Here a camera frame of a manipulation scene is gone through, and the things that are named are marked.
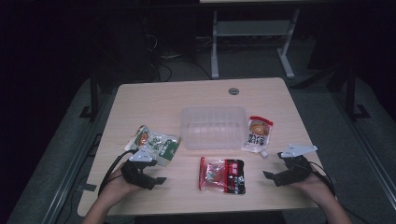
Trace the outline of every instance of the plastic tray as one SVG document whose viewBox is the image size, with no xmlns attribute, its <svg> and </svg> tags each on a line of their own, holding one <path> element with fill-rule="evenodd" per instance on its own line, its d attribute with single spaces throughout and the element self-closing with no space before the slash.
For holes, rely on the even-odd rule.
<svg viewBox="0 0 396 224">
<path fill-rule="evenodd" d="M 187 149 L 236 149 L 248 139 L 248 119 L 240 105 L 187 106 L 180 130 Z"/>
</svg>

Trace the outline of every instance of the round grommet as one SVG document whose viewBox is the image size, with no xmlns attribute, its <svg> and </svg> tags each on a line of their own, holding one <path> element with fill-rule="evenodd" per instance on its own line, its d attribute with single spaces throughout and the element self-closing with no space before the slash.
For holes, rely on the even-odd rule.
<svg viewBox="0 0 396 224">
<path fill-rule="evenodd" d="M 237 95 L 239 94 L 239 90 L 237 88 L 232 87 L 228 90 L 228 93 L 230 93 L 231 95 Z"/>
</svg>

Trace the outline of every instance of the red and white package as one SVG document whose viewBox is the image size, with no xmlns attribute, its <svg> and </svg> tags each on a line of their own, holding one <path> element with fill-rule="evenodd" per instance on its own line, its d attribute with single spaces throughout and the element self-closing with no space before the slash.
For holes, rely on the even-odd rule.
<svg viewBox="0 0 396 224">
<path fill-rule="evenodd" d="M 248 122 L 248 139 L 242 146 L 242 150 L 261 152 L 268 148 L 273 126 L 274 123 L 269 119 L 251 116 Z"/>
<path fill-rule="evenodd" d="M 216 190 L 244 194 L 244 162 L 240 160 L 208 160 L 201 158 L 199 190 Z"/>
</svg>

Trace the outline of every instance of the wooden table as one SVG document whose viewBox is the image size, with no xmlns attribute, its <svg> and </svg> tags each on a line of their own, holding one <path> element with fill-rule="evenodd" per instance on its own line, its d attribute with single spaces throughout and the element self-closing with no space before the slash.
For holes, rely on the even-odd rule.
<svg viewBox="0 0 396 224">
<path fill-rule="evenodd" d="M 230 88 L 237 88 L 239 94 L 231 95 Z M 289 143 L 312 145 L 281 78 L 122 85 L 110 112 L 88 184 L 100 185 L 108 167 L 124 152 L 125 145 L 141 125 L 147 125 L 156 133 L 180 135 L 181 110 L 187 105 L 242 105 L 247 112 L 247 121 L 250 115 L 273 121 L 274 129 L 267 148 L 269 156 L 264 158 L 240 149 L 188 150 L 182 141 L 166 167 L 157 165 L 144 170 L 152 177 L 167 177 L 163 185 L 129 195 L 110 210 L 110 215 L 262 211 L 316 206 L 300 191 L 276 187 L 262 174 L 263 170 L 273 173 L 286 170 L 276 153 L 284 151 Z M 203 156 L 244 161 L 246 194 L 198 190 L 199 163 Z M 305 156 L 320 164 L 316 152 Z M 97 198 L 98 189 L 95 192 L 84 190 L 78 207 L 81 216 L 86 215 Z"/>
</svg>

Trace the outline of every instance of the plastic wrapper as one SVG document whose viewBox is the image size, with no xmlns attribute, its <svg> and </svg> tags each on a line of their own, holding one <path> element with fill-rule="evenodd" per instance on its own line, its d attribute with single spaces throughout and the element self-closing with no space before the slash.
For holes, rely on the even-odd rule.
<svg viewBox="0 0 396 224">
<path fill-rule="evenodd" d="M 245 194 L 244 162 L 201 158 L 199 190 Z"/>
<path fill-rule="evenodd" d="M 142 125 L 126 145 L 125 150 L 137 150 L 144 147 L 149 151 L 152 159 L 158 162 L 157 164 L 166 166 L 175 156 L 180 141 L 178 136 L 154 133 L 147 126 Z"/>
<path fill-rule="evenodd" d="M 242 146 L 242 150 L 262 152 L 267 149 L 273 126 L 274 123 L 271 120 L 251 116 L 248 122 L 248 139 Z"/>
</svg>

